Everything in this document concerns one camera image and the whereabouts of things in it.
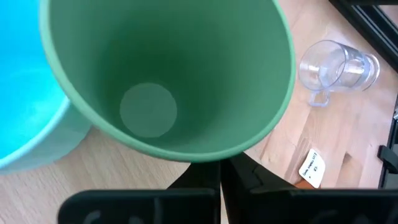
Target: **cup bottom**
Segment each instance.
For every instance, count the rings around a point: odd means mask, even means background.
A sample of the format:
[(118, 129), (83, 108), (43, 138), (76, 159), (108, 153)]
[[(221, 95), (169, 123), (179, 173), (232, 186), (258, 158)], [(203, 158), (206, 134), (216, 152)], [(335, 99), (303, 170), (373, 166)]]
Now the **cup bottom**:
[(168, 132), (177, 119), (172, 94), (155, 83), (140, 83), (125, 92), (120, 103), (125, 127), (141, 138), (158, 138)]

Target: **cup rim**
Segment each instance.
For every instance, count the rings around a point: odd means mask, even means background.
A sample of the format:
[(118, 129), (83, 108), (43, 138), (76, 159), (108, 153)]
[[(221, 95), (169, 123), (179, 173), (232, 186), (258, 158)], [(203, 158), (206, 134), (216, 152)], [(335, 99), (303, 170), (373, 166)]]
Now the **cup rim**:
[(32, 139), (27, 141), (23, 146), (0, 159), (0, 169), (17, 161), (19, 158), (26, 155), (36, 146), (38, 146), (55, 129), (55, 127), (58, 126), (65, 113), (68, 111), (69, 107), (70, 100), (68, 99), (68, 97), (64, 96), (61, 105), (58, 107), (58, 110), (54, 113), (50, 121), (44, 126), (43, 129), (41, 129)]
[(290, 33), (289, 25), (287, 23), (287, 19), (285, 18), (281, 7), (274, 0), (272, 1), (275, 10), (278, 12), (278, 15), (281, 19), (282, 24), (284, 25), (284, 31), (286, 36), (286, 41), (289, 45), (289, 53), (290, 53), (290, 79), (287, 84), (287, 91), (284, 96), (282, 103), (278, 111), (275, 113), (274, 117), (271, 121), (257, 134), (255, 134), (250, 139), (245, 140), (241, 144), (238, 144), (233, 147), (225, 148), (216, 152), (203, 152), (203, 153), (192, 153), (192, 152), (176, 152), (176, 151), (166, 151), (162, 148), (151, 146), (145, 142), (142, 142), (138, 139), (132, 138), (126, 133), (114, 127), (112, 124), (108, 123), (105, 119), (103, 119), (76, 91), (73, 87), (72, 83), (66, 76), (65, 71), (63, 70), (60, 60), (55, 53), (55, 47), (53, 44), (53, 39), (50, 31), (50, 5), (53, 0), (41, 0), (40, 2), (40, 13), (39, 13), (39, 25), (40, 25), (40, 36), (42, 39), (42, 43), (44, 46), (46, 58), (53, 70), (53, 74), (55, 78), (58, 80), (58, 83), (63, 88), (64, 92), (67, 94), (69, 99), (74, 102), (76, 108), (84, 114), (95, 126), (104, 130), (108, 135), (112, 138), (117, 139), (121, 143), (132, 147), (134, 150), (137, 150), (141, 153), (159, 157), (163, 159), (168, 159), (171, 161), (185, 161), (185, 162), (207, 162), (207, 161), (215, 161), (224, 159), (227, 157), (235, 156), (240, 152), (249, 149), (253, 145), (257, 144), (261, 139), (263, 139), (267, 134), (270, 133), (272, 129), (276, 126), (276, 124), (281, 119), (284, 114), (289, 101), (292, 97), (292, 92), (294, 88), (295, 82), (295, 52), (293, 46), (293, 38)]

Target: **orange object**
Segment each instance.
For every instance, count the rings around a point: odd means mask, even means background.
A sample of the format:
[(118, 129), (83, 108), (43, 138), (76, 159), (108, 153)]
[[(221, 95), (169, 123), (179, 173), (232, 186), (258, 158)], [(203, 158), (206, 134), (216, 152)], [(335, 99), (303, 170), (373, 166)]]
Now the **orange object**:
[(315, 187), (312, 187), (312, 185), (308, 183), (306, 180), (300, 180), (295, 184), (295, 186), (298, 189), (315, 189)]

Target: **sticker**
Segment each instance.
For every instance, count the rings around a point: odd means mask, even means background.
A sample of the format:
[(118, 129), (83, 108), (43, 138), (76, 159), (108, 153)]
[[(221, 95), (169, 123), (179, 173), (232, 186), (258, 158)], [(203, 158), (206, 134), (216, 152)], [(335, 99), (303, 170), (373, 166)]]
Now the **sticker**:
[(319, 188), (325, 173), (325, 167), (325, 161), (323, 161), (319, 153), (314, 149), (310, 149), (298, 173), (313, 187)]

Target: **mug handle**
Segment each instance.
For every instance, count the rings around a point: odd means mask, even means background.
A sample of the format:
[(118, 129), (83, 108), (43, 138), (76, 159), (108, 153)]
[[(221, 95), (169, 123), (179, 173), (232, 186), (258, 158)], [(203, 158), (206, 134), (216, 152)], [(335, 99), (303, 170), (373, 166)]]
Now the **mug handle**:
[[(323, 95), (323, 101), (321, 102), (315, 102), (315, 98), (318, 95)], [(329, 91), (313, 91), (311, 93), (311, 97), (310, 100), (308, 101), (308, 104), (311, 106), (316, 106), (316, 107), (326, 107), (329, 103), (329, 99), (330, 99), (330, 92)]]

